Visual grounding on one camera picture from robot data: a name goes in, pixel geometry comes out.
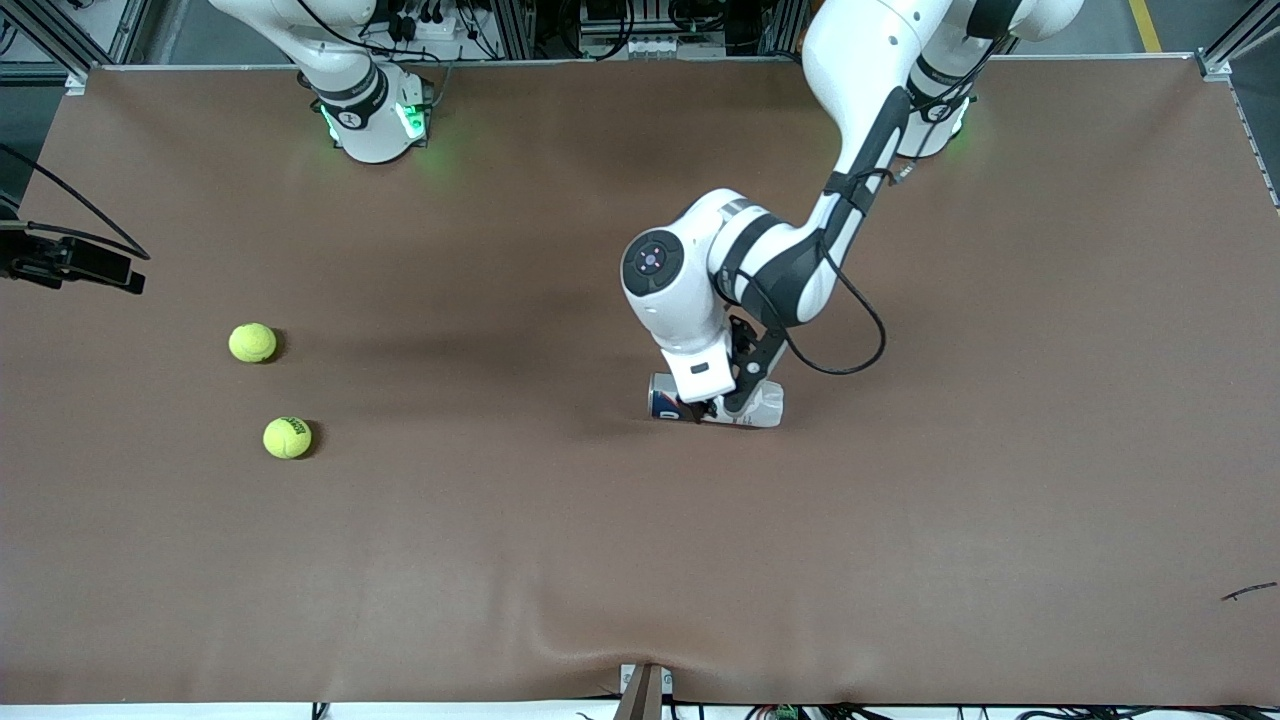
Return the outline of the clear printed tennis ball can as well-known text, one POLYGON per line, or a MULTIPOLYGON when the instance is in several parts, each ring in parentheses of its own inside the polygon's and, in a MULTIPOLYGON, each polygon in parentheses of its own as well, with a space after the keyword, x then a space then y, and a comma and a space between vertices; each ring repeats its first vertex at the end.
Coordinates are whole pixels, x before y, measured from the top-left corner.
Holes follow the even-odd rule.
MULTIPOLYGON (((654 419, 682 421, 678 414, 678 400, 671 374, 655 373, 650 378, 648 407, 654 419)), ((731 414, 722 398, 716 398, 719 420, 716 425, 774 428, 785 414, 785 389, 773 380, 763 380, 750 396, 740 414, 731 414)))

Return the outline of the yellow tennis ball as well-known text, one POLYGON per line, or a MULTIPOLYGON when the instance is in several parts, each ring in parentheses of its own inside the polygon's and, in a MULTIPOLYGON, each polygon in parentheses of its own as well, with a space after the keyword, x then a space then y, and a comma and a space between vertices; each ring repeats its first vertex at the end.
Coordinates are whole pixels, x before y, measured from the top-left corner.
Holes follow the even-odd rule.
POLYGON ((273 456, 284 460, 303 457, 314 441, 310 425, 297 416, 279 416, 266 424, 262 446, 273 456))
POLYGON ((228 350, 242 363, 265 363, 275 356, 278 337, 269 325, 257 322, 244 323, 230 333, 228 350))

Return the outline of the brown table cover mat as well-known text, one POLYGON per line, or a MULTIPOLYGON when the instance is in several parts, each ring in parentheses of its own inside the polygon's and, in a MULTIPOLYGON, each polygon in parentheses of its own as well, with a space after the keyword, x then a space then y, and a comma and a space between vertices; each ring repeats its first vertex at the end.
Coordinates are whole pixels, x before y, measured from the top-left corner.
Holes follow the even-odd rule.
POLYGON ((657 421, 620 283, 800 222, 782 61, 458 69, 362 167, 285 70, 101 70, 41 161, 141 296, 0 281, 0 703, 1280 705, 1280 215, 1189 60, 998 60, 847 273, 882 360, 657 421), (228 338, 278 337, 265 363, 228 338), (262 446, 303 419, 311 450, 262 446))

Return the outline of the white terminal block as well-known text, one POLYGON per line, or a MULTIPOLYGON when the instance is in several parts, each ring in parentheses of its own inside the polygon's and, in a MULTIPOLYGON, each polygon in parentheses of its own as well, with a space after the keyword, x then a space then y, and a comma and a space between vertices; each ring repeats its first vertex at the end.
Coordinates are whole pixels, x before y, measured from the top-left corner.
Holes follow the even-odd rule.
POLYGON ((609 56, 617 61, 719 60, 728 56, 722 33, 635 35, 609 56))

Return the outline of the white power strip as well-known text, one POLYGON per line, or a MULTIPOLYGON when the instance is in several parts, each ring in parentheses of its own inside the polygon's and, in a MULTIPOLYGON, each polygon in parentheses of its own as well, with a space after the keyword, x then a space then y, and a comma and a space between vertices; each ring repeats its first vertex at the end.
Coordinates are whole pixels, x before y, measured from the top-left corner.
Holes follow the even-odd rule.
POLYGON ((422 5, 417 9, 403 9, 389 15, 387 32, 394 42, 410 44, 452 42, 467 38, 467 29, 456 5, 422 5))

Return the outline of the aluminium frame corner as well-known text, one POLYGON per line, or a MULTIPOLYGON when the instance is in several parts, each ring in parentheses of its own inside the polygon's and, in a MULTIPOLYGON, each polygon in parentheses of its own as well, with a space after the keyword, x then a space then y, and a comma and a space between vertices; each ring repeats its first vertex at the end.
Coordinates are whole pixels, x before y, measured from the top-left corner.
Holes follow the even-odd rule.
POLYGON ((108 60, 91 36, 52 0, 0 0, 0 13, 50 58, 49 64, 65 70, 68 96, 82 96, 90 72, 108 60))
POLYGON ((1196 55, 1204 79, 1230 87, 1280 215, 1280 0, 1251 0, 1244 14, 1196 55))

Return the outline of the metal table edge bracket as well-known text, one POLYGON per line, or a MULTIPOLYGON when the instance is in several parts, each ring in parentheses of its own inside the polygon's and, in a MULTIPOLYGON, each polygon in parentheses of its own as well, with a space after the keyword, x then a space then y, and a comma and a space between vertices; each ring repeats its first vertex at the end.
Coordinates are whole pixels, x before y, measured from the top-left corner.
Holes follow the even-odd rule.
POLYGON ((666 701, 673 696, 669 669, 658 664, 625 664, 620 667, 620 702, 613 720, 664 720, 666 701))

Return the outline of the aluminium frame post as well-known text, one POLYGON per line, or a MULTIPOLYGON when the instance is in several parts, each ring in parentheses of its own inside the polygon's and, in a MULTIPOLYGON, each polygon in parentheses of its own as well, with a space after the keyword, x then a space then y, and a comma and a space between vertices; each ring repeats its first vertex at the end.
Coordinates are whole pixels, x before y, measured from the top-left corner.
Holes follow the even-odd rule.
POLYGON ((797 55, 810 20, 810 0, 762 0, 764 24, 760 50, 764 55, 797 55))
POLYGON ((538 0, 489 0, 502 46, 508 61, 534 59, 538 0))

